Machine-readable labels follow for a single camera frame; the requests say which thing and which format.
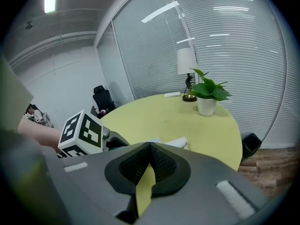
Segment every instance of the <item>white flower pot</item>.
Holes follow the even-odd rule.
[[[203,116],[211,116],[217,104],[214,99],[204,99],[197,97],[198,111]]]

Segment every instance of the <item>lamp base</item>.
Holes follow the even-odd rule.
[[[182,96],[182,100],[185,102],[195,102],[197,101],[197,97],[193,94],[186,94]]]

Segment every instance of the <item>glass wall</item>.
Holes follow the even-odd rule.
[[[199,69],[228,81],[233,96],[221,104],[242,138],[264,139],[285,86],[282,36],[266,0],[177,0],[193,40]]]
[[[176,2],[131,0],[113,21],[128,80],[136,99],[186,88],[177,74],[177,50],[189,47]]]
[[[134,101],[111,24],[101,38],[97,50],[108,88],[116,106]]]

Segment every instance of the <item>green leaf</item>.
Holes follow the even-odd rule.
[[[224,83],[228,83],[227,81],[226,82],[221,82],[221,83],[219,83],[218,85],[221,85],[221,84],[224,84]]]
[[[199,74],[200,77],[204,77],[205,75],[207,75],[208,73],[204,73],[203,71],[199,70],[199,69],[194,69],[191,68],[192,70],[194,70],[197,74]]]
[[[214,89],[214,97],[216,98],[226,98],[232,96],[229,92],[227,92],[223,88],[215,88]]]
[[[203,79],[203,82],[204,82],[204,84],[206,86],[207,91],[210,94],[212,94],[214,92],[214,89],[216,88],[216,85],[215,85],[214,81],[211,80],[211,79],[208,79],[206,77],[203,77],[202,79]]]
[[[217,84],[216,85],[216,88],[223,88],[224,86],[220,85],[220,84]]]
[[[192,88],[193,88],[193,90],[194,90],[195,92],[199,92],[199,93],[201,93],[202,95],[205,95],[205,96],[208,96],[208,95],[209,95],[209,93],[208,93],[208,91],[207,91],[207,88],[206,88],[206,86],[204,85],[204,83],[198,83],[197,85],[193,86]]]
[[[214,97],[213,99],[214,99],[214,100],[217,100],[217,101],[229,100],[229,99],[226,98],[226,97],[224,97],[224,98]]]
[[[202,95],[200,92],[191,91],[191,94],[199,97],[199,98],[207,98],[207,96]]]

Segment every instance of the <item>black trash bin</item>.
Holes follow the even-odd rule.
[[[256,151],[260,148],[261,144],[262,141],[254,133],[251,133],[248,136],[246,136],[242,140],[242,146],[243,146],[242,161],[255,154]]]

